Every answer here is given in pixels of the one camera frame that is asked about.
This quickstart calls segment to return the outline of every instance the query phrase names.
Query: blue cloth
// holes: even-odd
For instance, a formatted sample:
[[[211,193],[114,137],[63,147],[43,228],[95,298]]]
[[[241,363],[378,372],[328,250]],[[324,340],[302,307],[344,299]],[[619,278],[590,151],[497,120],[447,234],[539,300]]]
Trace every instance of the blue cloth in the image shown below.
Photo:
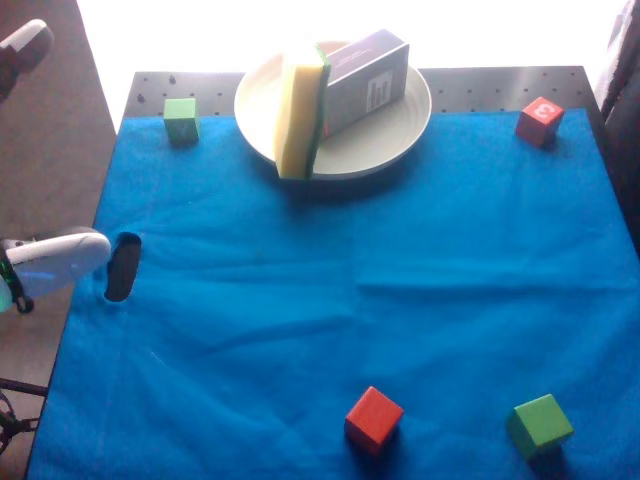
[[[639,477],[637,257],[585,113],[552,152],[516,121],[434,115],[390,169],[301,186],[231,118],[182,150],[127,119],[95,227],[141,236],[137,279],[78,283],[29,477]],[[343,434],[369,385],[405,409],[375,461]],[[549,392],[576,434],[532,469],[505,420]]]

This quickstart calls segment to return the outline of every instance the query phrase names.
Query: plate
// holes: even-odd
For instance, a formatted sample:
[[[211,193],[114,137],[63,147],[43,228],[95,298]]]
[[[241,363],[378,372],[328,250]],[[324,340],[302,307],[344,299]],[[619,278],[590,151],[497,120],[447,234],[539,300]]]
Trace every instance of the plate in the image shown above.
[[[320,42],[330,54],[348,42]],[[234,110],[244,138],[275,166],[273,133],[281,88],[282,53],[247,73],[236,91]],[[431,116],[427,82],[413,67],[405,95],[320,144],[313,178],[340,180],[384,168],[404,155],[420,138]]]

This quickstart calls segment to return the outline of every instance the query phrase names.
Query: barcode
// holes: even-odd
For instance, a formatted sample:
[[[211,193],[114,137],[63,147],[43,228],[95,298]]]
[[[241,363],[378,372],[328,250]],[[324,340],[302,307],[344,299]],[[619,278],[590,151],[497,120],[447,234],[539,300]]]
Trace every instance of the barcode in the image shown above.
[[[392,78],[393,72],[387,70],[369,80],[369,88],[367,89],[367,113],[381,107],[389,101]]]

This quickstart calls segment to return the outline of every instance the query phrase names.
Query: toy block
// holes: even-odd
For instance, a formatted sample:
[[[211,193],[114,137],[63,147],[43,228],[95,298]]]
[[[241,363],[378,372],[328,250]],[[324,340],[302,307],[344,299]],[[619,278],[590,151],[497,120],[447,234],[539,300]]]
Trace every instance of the toy block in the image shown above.
[[[373,387],[369,387],[344,422],[347,437],[377,455],[398,425],[404,410]]]
[[[200,138],[200,117],[195,98],[164,101],[164,126],[174,147],[192,145]]]
[[[551,394],[514,408],[507,431],[527,461],[573,435],[571,423]]]
[[[520,113],[516,135],[536,147],[549,145],[555,138],[564,110],[544,97],[536,98]]]

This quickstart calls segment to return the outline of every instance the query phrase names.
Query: gray box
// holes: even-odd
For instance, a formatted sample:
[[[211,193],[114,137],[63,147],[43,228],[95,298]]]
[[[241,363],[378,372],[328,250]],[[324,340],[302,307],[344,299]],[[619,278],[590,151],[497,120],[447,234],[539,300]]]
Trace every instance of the gray box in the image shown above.
[[[327,56],[324,136],[328,137],[404,95],[409,44],[380,30]]]

